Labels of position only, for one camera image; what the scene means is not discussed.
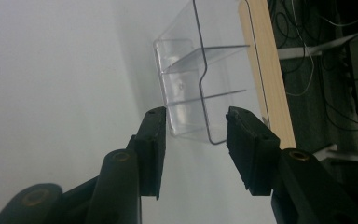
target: wooden plank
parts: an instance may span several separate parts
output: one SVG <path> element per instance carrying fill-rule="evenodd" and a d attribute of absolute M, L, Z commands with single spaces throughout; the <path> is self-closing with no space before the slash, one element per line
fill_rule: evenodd
<path fill-rule="evenodd" d="M 282 149 L 296 147 L 267 0 L 242 0 L 239 13 L 263 119 Z"/>

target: wooden board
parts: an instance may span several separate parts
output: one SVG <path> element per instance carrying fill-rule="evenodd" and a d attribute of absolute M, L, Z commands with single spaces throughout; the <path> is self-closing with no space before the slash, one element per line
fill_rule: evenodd
<path fill-rule="evenodd" d="M 267 0 L 242 0 L 239 13 L 263 119 L 282 149 L 296 147 Z"/>

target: transparent plastic bin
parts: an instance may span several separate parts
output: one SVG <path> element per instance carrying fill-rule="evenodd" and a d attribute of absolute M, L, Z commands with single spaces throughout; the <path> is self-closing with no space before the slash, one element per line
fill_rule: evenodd
<path fill-rule="evenodd" d="M 190 1 L 154 42 L 174 136 L 217 145 L 226 141 L 231 105 L 260 115 L 248 59 L 255 42 L 244 42 L 238 5 L 235 0 Z M 253 72 L 260 75 L 259 69 Z"/>

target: screw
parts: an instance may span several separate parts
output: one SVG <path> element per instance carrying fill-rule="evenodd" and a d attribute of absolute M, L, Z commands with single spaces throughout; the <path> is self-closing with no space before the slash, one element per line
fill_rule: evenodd
<path fill-rule="evenodd" d="M 115 155 L 113 155 L 113 161 L 126 161 L 130 158 L 130 155 L 125 152 L 118 152 Z"/>
<path fill-rule="evenodd" d="M 49 194 L 48 189 L 36 189 L 27 193 L 22 198 L 22 203 L 28 207 L 35 206 L 45 201 Z"/>

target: white backdrop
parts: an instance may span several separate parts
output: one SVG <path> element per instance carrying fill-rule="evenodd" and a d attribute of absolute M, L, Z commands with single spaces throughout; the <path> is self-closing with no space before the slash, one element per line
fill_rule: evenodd
<path fill-rule="evenodd" d="M 161 106 L 152 42 L 186 0 L 0 0 L 0 210 L 20 190 L 99 173 Z M 167 138 L 144 223 L 274 223 L 225 146 Z"/>

